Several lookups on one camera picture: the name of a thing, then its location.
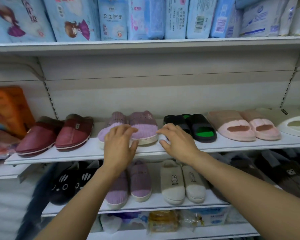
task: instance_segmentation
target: hand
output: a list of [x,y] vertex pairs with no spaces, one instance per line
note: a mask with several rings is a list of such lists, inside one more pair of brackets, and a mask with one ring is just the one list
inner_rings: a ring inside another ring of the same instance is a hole
[[113,127],[104,138],[104,161],[103,167],[111,170],[118,177],[132,162],[138,147],[138,141],[129,141],[132,133],[137,132],[137,128],[131,125],[119,125]]
[[193,165],[193,161],[202,153],[197,148],[192,136],[178,125],[165,124],[157,133],[165,135],[171,142],[171,145],[169,145],[165,140],[159,141],[166,152],[183,163]]

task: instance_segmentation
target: left arm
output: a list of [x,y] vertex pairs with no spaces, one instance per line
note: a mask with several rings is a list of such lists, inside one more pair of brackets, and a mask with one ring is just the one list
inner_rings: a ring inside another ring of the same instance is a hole
[[130,125],[120,125],[110,130],[104,139],[103,165],[35,240],[87,239],[110,187],[136,153],[138,143],[133,142],[129,148],[129,140],[132,133],[137,131]]

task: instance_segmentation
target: shelf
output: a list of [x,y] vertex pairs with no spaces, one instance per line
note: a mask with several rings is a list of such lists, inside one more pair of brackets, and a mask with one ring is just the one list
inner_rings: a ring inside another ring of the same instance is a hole
[[300,37],[116,40],[0,44],[0,54],[21,56],[110,55],[269,49],[300,49]]
[[16,179],[22,178],[28,172],[30,164],[22,164],[22,165],[5,165],[0,163],[0,179]]
[[224,239],[224,238],[240,238],[259,236],[256,229],[249,223],[244,224],[228,224],[221,226],[205,226],[197,227],[194,232],[188,228],[180,228],[176,232],[153,233],[146,235],[146,230],[125,230],[118,231],[114,234],[106,232],[90,233],[87,240],[128,240],[128,239],[144,239],[144,240],[183,240],[183,239]]
[[[98,131],[103,125],[104,123],[95,123],[95,130],[88,142],[73,151],[59,152],[56,147],[52,147],[40,155],[28,158],[20,157],[15,153],[5,161],[5,164],[37,164],[103,159],[103,150],[99,148],[99,140],[97,138]],[[278,141],[257,139],[252,142],[242,142],[230,140],[217,133],[217,140],[213,143],[200,143],[198,141],[195,141],[195,143],[201,151],[205,152],[230,152],[300,147],[300,137],[292,136],[283,132],[281,134],[282,139]],[[159,140],[166,140],[166,137],[164,135],[159,135]],[[164,151],[160,143],[156,142],[154,145],[139,146],[137,148],[135,158],[144,158],[147,161],[160,161],[171,157]]]
[[[128,202],[120,210],[110,210],[107,205],[107,202],[104,201],[100,207],[99,214],[229,206],[227,202],[218,199],[210,189],[207,189],[206,199],[202,204],[192,203],[186,197],[182,205],[179,206],[170,205],[169,203],[164,201],[164,198],[161,194],[161,182],[160,182],[161,163],[152,162],[152,163],[148,163],[147,165],[152,179],[151,197],[146,202],[139,203],[134,201],[133,198],[129,196]],[[53,205],[52,203],[49,203],[47,207],[43,210],[41,216],[42,217],[55,216],[60,212],[60,210],[62,210],[63,207],[64,205]]]

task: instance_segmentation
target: cartoon girl illustration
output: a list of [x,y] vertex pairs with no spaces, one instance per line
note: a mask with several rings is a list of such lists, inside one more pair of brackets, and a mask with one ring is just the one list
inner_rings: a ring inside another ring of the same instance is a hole
[[76,21],[73,21],[73,23],[65,21],[64,29],[70,38],[75,38],[78,32],[80,32],[87,40],[90,39],[90,30],[85,20],[82,20],[78,25]]
[[14,15],[14,12],[11,8],[7,6],[0,6],[0,17],[8,23],[12,24],[12,26],[8,28],[9,35],[14,37],[21,37],[26,34],[18,25],[19,22],[16,20],[16,16]]

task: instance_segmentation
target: right hand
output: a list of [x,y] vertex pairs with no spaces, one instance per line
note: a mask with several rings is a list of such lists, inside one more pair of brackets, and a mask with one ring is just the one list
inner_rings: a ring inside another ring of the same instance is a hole
[[171,142],[169,145],[165,140],[159,141],[166,152],[183,163],[193,165],[195,159],[203,153],[197,148],[192,136],[178,125],[165,124],[157,133],[165,135]]

